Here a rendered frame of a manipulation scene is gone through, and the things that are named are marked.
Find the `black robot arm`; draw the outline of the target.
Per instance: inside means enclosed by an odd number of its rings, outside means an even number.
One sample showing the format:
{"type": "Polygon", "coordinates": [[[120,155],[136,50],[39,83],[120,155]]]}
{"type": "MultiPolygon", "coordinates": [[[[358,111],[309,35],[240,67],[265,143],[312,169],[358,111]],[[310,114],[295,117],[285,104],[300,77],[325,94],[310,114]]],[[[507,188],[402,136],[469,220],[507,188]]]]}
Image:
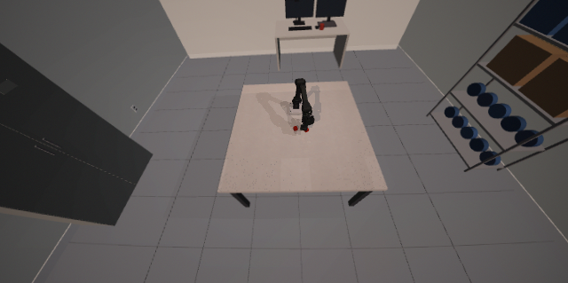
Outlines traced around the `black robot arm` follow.
{"type": "Polygon", "coordinates": [[[293,109],[299,109],[299,104],[303,101],[302,113],[305,124],[306,125],[314,124],[315,119],[313,118],[314,116],[312,115],[312,107],[311,104],[308,102],[307,93],[306,93],[306,81],[304,78],[299,78],[295,80],[295,84],[296,84],[296,95],[292,99],[293,109]],[[300,95],[302,95],[302,99],[300,95]]]}

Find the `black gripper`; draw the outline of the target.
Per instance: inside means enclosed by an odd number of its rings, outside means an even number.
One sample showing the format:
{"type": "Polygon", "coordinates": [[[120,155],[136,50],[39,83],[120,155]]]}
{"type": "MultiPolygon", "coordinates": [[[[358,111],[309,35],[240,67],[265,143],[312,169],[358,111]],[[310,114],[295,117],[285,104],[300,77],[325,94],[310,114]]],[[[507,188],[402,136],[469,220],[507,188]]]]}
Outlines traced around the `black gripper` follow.
{"type": "Polygon", "coordinates": [[[304,121],[304,118],[303,118],[303,117],[302,117],[302,123],[303,123],[303,124],[301,124],[300,130],[307,130],[307,129],[308,129],[308,125],[305,124],[305,121],[304,121]]]}

